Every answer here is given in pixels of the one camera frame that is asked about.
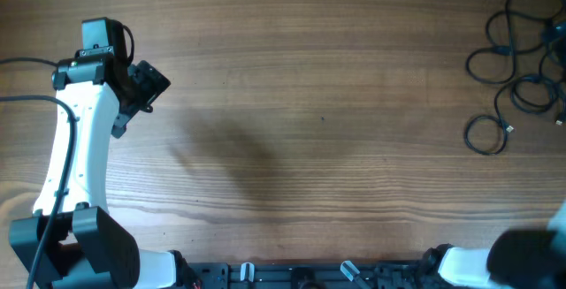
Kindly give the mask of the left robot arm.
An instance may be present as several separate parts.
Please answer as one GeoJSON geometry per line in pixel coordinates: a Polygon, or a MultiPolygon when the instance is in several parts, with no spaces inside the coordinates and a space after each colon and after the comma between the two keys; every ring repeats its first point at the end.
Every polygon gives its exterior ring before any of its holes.
{"type": "Polygon", "coordinates": [[[126,131],[169,81],[134,61],[134,38],[114,19],[85,20],[82,47],[53,65],[57,124],[48,174],[29,218],[10,225],[28,287],[173,288],[182,265],[172,252],[142,250],[109,214],[111,138],[126,131]]]}

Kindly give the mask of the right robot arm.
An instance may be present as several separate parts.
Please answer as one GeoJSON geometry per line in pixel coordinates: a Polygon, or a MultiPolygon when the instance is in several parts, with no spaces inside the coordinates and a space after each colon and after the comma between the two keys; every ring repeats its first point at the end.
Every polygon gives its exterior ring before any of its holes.
{"type": "Polygon", "coordinates": [[[489,248],[431,248],[416,279],[420,288],[565,289],[565,207],[546,227],[509,229],[489,248]]]}

